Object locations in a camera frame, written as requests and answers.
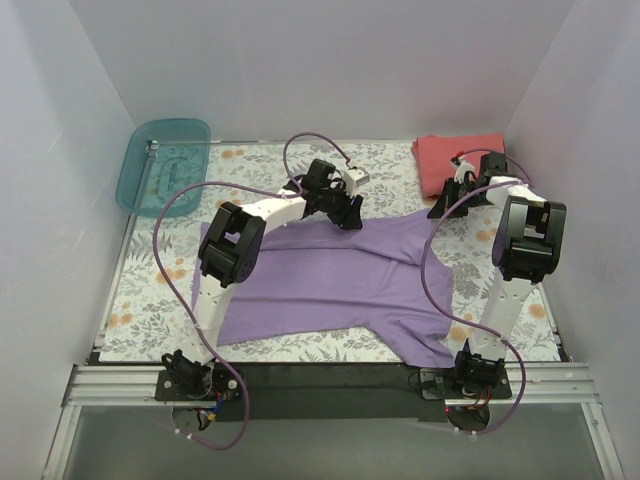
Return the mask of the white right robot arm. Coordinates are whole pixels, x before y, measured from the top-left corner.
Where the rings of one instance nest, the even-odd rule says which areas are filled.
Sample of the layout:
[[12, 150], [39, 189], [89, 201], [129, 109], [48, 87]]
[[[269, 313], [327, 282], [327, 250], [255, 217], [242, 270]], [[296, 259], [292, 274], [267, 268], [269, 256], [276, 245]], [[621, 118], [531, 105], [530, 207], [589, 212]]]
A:
[[508, 171], [508, 156], [482, 149], [480, 166], [464, 152], [451, 159], [454, 175], [443, 186], [430, 219], [461, 218], [473, 207], [494, 205], [501, 210], [491, 261], [495, 267], [479, 326], [467, 341], [472, 355], [498, 361], [505, 357], [505, 340], [534, 288], [559, 263], [566, 206], [533, 192]]

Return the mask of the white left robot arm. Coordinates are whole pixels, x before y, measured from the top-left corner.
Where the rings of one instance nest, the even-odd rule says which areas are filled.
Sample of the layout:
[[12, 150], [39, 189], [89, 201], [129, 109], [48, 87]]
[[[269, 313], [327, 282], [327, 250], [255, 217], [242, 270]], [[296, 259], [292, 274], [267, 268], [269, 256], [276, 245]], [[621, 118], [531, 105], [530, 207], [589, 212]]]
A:
[[359, 188], [369, 173], [360, 167], [337, 170], [315, 159], [304, 175], [290, 180], [277, 193], [248, 205], [222, 204], [201, 242], [200, 281], [196, 292], [196, 326], [180, 349], [191, 361], [214, 358], [209, 349], [219, 333], [237, 285], [255, 269], [264, 236], [317, 212], [342, 230], [360, 230], [363, 197]]

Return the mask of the folded red t shirt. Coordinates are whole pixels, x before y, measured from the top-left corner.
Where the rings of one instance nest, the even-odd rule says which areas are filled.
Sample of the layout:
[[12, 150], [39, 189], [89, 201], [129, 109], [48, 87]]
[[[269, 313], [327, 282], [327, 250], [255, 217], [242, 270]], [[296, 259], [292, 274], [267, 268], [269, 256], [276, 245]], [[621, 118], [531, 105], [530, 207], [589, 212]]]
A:
[[480, 158], [486, 150], [505, 152], [502, 133], [436, 136], [427, 135], [413, 141], [411, 151], [414, 156], [422, 196], [424, 198], [440, 195], [444, 183], [455, 174], [451, 159], [463, 154], [464, 159], [479, 172]]

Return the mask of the teal plastic bin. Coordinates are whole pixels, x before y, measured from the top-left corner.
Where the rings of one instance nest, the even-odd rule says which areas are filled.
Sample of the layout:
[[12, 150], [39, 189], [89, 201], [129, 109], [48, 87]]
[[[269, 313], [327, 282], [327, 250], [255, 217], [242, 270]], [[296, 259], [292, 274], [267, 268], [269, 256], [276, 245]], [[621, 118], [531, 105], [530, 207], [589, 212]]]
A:
[[210, 127], [199, 119], [160, 119], [138, 127], [121, 167], [117, 205], [156, 218], [176, 193], [206, 179], [210, 140]]

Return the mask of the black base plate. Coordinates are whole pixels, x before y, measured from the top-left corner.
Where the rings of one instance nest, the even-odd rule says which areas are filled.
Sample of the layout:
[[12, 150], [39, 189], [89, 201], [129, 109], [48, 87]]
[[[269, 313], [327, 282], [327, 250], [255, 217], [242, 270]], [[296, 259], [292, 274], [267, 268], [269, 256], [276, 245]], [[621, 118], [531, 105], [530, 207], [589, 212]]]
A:
[[[419, 369], [404, 363], [236, 363], [249, 393], [252, 420], [417, 419], [445, 422], [445, 403], [471, 404], [450, 382], [448, 369]], [[184, 365], [162, 369], [154, 399], [176, 405], [212, 406], [222, 401], [219, 422], [243, 419], [242, 390], [217, 364], [202, 373], [199, 389]]]

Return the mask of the aluminium frame rail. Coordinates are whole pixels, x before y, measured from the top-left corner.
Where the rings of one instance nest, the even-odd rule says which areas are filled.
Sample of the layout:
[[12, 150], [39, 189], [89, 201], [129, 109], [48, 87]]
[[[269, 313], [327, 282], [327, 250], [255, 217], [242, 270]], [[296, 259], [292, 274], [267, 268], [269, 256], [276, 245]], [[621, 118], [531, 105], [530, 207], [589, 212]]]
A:
[[[415, 394], [429, 373], [418, 374], [404, 364], [392, 363], [240, 363], [252, 398], [262, 393]], [[527, 362], [522, 374], [514, 363], [506, 378], [492, 389], [490, 403], [507, 404], [520, 390], [523, 404], [595, 403], [600, 395], [589, 368], [581, 363]], [[158, 402], [184, 405], [182, 393], [159, 365], [80, 366], [73, 369], [63, 397], [64, 405], [129, 406]]]

